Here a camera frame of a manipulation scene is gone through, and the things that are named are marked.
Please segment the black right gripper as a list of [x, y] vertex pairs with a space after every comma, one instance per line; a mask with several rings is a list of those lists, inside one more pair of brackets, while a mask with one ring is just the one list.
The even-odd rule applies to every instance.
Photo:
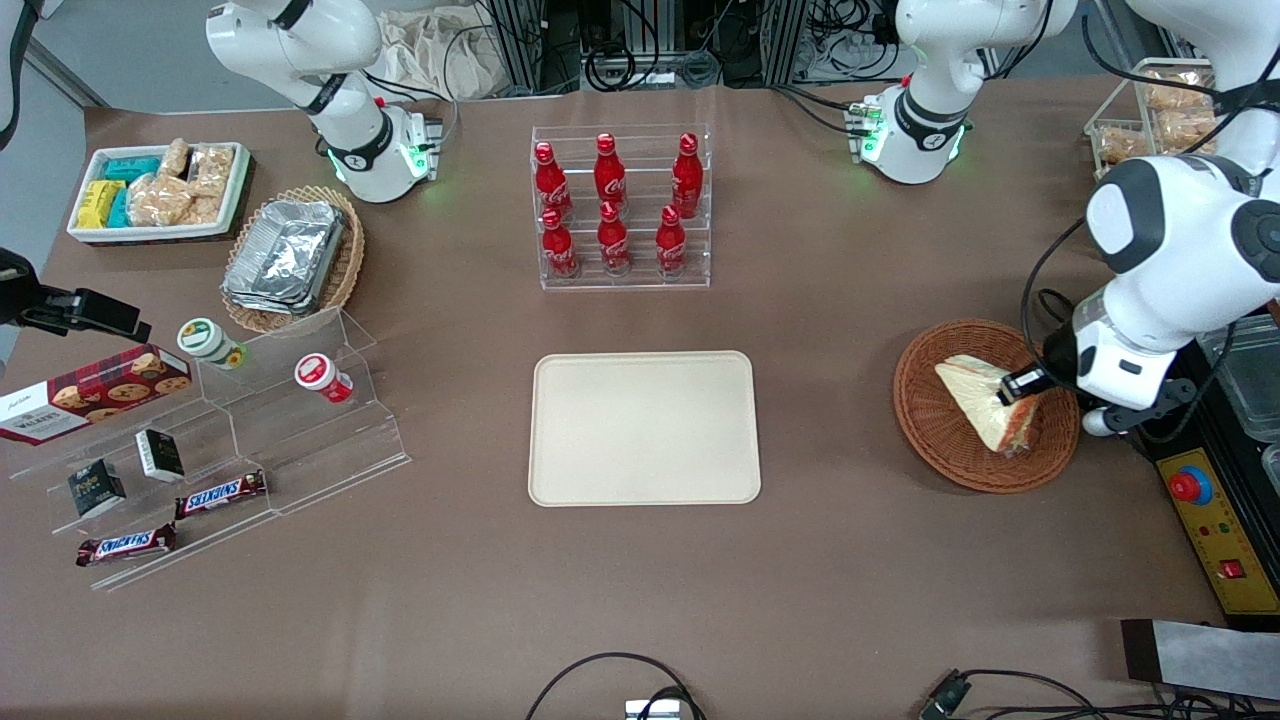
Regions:
[[138, 345], [152, 331], [137, 307], [97, 291], [41, 288], [33, 265], [8, 249], [1, 249], [1, 323], [59, 337], [92, 331]]

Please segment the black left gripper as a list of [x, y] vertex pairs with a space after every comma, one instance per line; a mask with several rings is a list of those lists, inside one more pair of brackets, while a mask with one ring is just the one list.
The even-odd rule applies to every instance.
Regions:
[[1078, 352], [1073, 328], [1057, 328], [1041, 345], [1041, 366], [1024, 366], [1010, 372], [998, 380], [998, 400], [1012, 406], [1053, 388], [1069, 389], [1078, 397], [1085, 393], [1076, 384]]

